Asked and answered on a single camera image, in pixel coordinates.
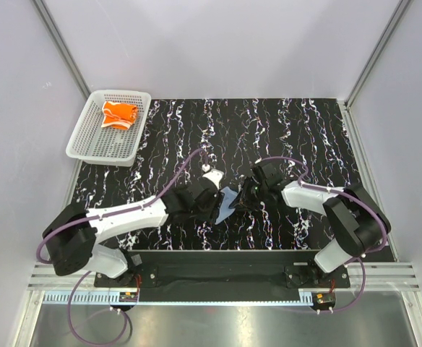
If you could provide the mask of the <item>light blue towel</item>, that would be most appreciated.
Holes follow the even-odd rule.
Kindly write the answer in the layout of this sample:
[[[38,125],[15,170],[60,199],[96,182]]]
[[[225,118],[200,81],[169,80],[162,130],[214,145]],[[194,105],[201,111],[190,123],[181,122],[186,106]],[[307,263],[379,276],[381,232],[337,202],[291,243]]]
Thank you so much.
[[[218,216],[215,219],[215,225],[222,223],[226,218],[229,218],[236,210],[233,203],[236,201],[238,192],[235,192],[229,187],[224,187],[220,190],[223,194],[223,201],[220,203]]]

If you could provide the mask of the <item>orange white patterned towel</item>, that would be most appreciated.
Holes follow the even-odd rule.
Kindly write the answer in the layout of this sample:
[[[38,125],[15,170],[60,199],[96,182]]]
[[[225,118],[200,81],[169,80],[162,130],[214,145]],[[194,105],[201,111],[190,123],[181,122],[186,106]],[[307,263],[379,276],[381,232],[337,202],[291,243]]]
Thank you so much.
[[[102,128],[129,130],[137,120],[139,108],[134,104],[106,101],[102,113]]]

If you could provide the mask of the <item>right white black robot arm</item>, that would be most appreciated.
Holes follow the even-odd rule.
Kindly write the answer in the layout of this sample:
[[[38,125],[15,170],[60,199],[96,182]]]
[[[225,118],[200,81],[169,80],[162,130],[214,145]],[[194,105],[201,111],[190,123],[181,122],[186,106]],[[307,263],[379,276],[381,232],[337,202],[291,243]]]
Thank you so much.
[[[334,238],[315,255],[307,270],[310,282],[319,287],[333,279],[339,266],[381,250],[391,231],[389,220],[361,184],[340,188],[250,177],[231,207],[256,210],[262,203],[304,209],[327,218]]]

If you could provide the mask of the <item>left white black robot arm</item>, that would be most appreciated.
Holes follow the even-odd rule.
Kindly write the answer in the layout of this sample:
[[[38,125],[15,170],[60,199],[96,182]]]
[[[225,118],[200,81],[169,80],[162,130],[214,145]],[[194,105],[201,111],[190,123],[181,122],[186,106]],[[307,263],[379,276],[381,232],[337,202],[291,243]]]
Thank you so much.
[[[131,231],[189,219],[214,223],[223,200],[224,194],[213,182],[200,178],[188,186],[169,189],[161,197],[151,196],[126,205],[84,209],[72,203],[42,234],[49,255],[46,262],[53,266],[57,276],[79,270],[95,271],[120,286],[128,286],[136,276],[132,261],[121,250],[103,246],[104,241]]]

